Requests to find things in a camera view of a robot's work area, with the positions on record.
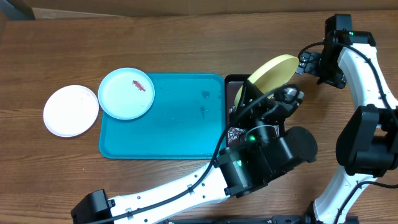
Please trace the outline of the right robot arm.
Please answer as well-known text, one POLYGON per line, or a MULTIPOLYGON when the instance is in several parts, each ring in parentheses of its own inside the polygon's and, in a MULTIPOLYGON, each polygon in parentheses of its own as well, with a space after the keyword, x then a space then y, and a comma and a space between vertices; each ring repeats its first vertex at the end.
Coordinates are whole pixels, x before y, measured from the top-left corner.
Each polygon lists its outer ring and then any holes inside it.
POLYGON ((322 52, 302 49, 297 73, 318 77, 343 89, 348 86, 355 112, 336 142, 338 168, 321 196, 310 204, 302 223, 357 223, 347 216, 369 185, 397 169, 397 99, 377 61, 372 33, 355 31, 349 14, 325 21, 322 52))

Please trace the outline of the light blue plate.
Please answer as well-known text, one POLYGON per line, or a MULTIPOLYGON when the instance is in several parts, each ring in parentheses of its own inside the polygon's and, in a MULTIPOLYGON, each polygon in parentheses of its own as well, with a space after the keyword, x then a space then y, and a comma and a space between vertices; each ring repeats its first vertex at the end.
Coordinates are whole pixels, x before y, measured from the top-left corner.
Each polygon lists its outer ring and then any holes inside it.
POLYGON ((152 106, 155 88, 149 76, 136 68, 119 68, 107 74, 98 88, 103 111, 120 120, 136 119, 152 106))

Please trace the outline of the yellow plate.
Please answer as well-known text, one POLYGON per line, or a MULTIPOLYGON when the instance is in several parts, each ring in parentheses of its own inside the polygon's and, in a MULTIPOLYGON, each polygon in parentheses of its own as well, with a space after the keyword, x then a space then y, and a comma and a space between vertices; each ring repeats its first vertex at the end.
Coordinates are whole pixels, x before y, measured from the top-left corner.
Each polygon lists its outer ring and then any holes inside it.
POLYGON ((271 59, 248 77, 261 93, 267 93, 287 83, 299 66, 296 56, 284 54, 271 59))

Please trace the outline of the white pink plate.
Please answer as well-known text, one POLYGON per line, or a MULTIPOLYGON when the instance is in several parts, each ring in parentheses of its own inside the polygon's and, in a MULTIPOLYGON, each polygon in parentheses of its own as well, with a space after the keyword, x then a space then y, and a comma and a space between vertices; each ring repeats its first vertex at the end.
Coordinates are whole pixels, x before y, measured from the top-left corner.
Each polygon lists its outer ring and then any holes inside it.
POLYGON ((98 99, 89 88, 68 85, 49 97, 44 106, 43 120, 52 134, 71 138, 89 130, 98 113, 98 99))

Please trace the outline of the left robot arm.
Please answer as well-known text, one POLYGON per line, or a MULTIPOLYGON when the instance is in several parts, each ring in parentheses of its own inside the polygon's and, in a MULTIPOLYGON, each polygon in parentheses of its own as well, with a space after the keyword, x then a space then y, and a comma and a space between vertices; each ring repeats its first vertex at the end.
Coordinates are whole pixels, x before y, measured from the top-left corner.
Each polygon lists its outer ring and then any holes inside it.
POLYGON ((74 223, 160 223, 186 210, 242 197, 266 187, 298 165, 315 161, 317 142, 305 128, 284 128, 303 101, 297 85, 263 93, 243 83, 232 128, 244 128, 237 145, 216 146, 209 163, 181 179, 136 194, 85 196, 71 211, 74 223))

